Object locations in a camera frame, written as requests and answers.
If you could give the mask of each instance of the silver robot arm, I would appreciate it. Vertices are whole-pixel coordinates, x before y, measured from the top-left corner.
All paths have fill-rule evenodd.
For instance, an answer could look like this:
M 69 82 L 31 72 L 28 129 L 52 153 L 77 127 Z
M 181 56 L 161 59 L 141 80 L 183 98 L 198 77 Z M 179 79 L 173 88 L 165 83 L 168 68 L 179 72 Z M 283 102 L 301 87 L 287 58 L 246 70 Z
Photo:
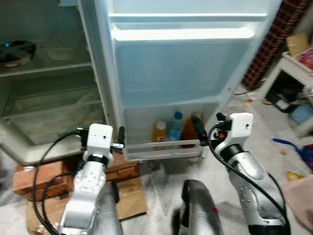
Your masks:
M 263 189 L 280 206 L 285 209 L 281 190 L 274 179 L 254 159 L 250 152 L 243 150 L 243 145 L 250 136 L 253 115 L 248 113 L 231 114 L 227 118 L 217 115 L 220 125 L 214 134 L 215 140 L 204 129 L 201 121 L 192 116 L 192 121 L 202 146 L 211 144 L 220 161 L 235 168 Z M 290 228 L 286 214 L 281 211 L 255 186 L 240 175 L 229 170 L 229 179 L 235 187 L 252 235 L 289 235 Z
M 124 138 L 123 127 L 120 129 L 120 138 Z M 112 144 L 113 128 L 107 125 L 91 124 L 88 130 L 83 168 L 74 178 L 74 192 L 67 203 L 59 226 L 59 233 L 65 235 L 96 234 L 97 230 L 106 226 L 103 234 L 121 235 L 113 196 L 114 188 L 106 184 L 106 169 L 112 164 L 112 149 L 122 149 L 124 141 Z

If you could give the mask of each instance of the tiled floor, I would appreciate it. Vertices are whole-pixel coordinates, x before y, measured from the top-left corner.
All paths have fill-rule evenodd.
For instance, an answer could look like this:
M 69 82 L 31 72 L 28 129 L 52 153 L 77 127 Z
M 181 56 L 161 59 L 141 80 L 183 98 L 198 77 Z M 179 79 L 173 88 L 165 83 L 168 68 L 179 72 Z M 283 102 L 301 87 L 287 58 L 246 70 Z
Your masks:
M 250 151 L 281 185 L 287 181 L 286 171 L 308 174 L 308 167 L 299 159 L 296 152 L 291 147 L 273 143 L 271 137 L 286 139 L 299 146 L 313 143 L 313 138 L 296 138 L 288 125 L 287 115 L 273 106 L 254 101 L 245 107 L 244 103 L 245 95 L 236 96 L 224 113 L 227 115 L 234 112 L 249 112 L 254 115 L 252 134 L 246 142 L 245 149 Z M 286 156 L 280 154 L 283 148 L 288 151 Z M 122 222 L 124 235 L 172 234 L 172 215 L 181 205 L 181 187 L 185 179 L 201 180 L 208 187 L 220 209 L 225 235 L 249 234 L 237 193 L 230 184 L 227 172 L 207 149 L 204 150 L 202 158 L 143 163 L 140 165 L 140 172 L 149 211 L 146 215 L 124 220 Z M 25 229 L 26 203 L 22 200 L 0 207 L 0 214 L 6 215 L 0 216 L 0 234 L 28 234 Z M 293 235 L 310 234 L 296 221 L 291 210 L 288 210 L 288 215 Z

